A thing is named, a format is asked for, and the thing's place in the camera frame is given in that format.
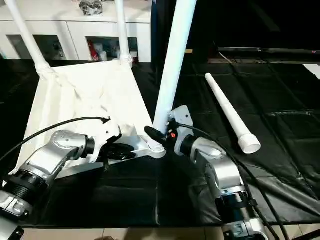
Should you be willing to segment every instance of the black tablecloth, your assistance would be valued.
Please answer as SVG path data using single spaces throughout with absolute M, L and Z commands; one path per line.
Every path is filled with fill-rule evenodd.
M 52 66 L 80 64 L 53 61 Z M 37 76 L 33 62 L 0 60 L 0 155 L 23 139 Z M 153 119 L 161 68 L 132 68 Z M 241 152 L 237 137 L 204 78 L 211 73 L 262 148 Z M 302 65 L 185 64 L 174 107 L 187 105 L 194 126 L 219 139 L 260 180 L 285 224 L 320 223 L 320 81 Z M 0 175 L 16 164 L 18 152 L 0 162 Z M 206 186 L 185 157 L 142 157 L 56 180 L 33 215 L 36 228 L 191 227 L 220 225 Z M 275 219 L 250 185 L 266 218 Z

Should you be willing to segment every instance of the white pvc pipe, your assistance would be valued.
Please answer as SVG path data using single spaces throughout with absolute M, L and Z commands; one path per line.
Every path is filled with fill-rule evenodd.
M 50 69 L 49 64 L 46 62 L 44 56 L 42 55 L 34 36 L 30 33 L 25 20 L 21 16 L 21 13 L 18 9 L 16 0 L 4 0 L 8 6 L 12 17 L 17 24 L 18 28 L 21 31 L 22 39 L 28 48 L 28 51 L 34 61 L 35 68 L 38 73 Z
M 228 98 L 221 90 L 215 79 L 210 73 L 205 75 L 205 79 L 209 83 L 216 99 L 218 100 L 224 114 L 228 118 L 235 134 L 238 137 L 238 144 L 245 154 L 253 154 L 261 148 L 261 144 L 257 137 L 253 135 L 245 125 L 244 121 L 238 115 Z
M 163 69 L 161 87 L 156 105 L 153 127 L 163 134 L 174 104 L 182 63 L 185 56 L 189 32 L 197 0 L 177 0 L 171 28 L 169 45 Z M 161 147 L 150 141 L 154 151 Z
M 124 0 L 115 0 L 115 7 L 118 20 L 117 25 L 119 31 L 120 61 L 121 63 L 128 63 L 132 68 L 132 57 L 129 51 Z

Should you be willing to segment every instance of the white fabric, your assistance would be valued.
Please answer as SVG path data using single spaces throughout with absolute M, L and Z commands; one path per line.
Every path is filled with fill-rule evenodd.
M 107 61 L 53 69 L 54 73 L 40 76 L 25 138 L 46 127 L 81 117 L 111 117 L 120 126 L 123 136 L 146 136 L 144 127 L 152 126 L 152 122 L 128 64 Z M 12 172 L 59 129 L 91 137 L 105 133 L 105 128 L 100 120 L 84 120 L 43 133 L 22 146 Z M 65 169 L 88 161 L 69 161 Z

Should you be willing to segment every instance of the white cabinet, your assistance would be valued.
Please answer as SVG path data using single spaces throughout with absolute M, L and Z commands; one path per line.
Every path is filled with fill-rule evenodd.
M 91 61 L 88 40 L 116 47 L 118 27 L 114 1 L 103 2 L 103 13 L 97 16 L 84 16 L 78 6 L 79 2 L 72 0 L 16 1 L 47 59 Z M 152 0 L 124 0 L 129 47 L 137 51 L 139 62 L 148 63 L 152 58 L 151 9 Z M 0 54 L 7 59 L 30 58 L 9 9 L 1 4 Z M 114 57 L 113 52 L 109 54 L 108 60 Z
M 65 21 L 28 20 L 26 23 L 47 59 L 79 59 Z M 31 58 L 13 20 L 0 21 L 0 51 L 6 59 Z

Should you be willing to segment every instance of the floor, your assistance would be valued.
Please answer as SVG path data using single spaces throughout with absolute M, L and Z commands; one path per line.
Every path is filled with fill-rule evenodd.
M 278 226 L 275 231 L 283 240 Z M 320 229 L 320 224 L 286 226 L 291 239 Z M 204 228 L 114 228 L 25 229 L 23 240 L 223 240 L 219 227 Z

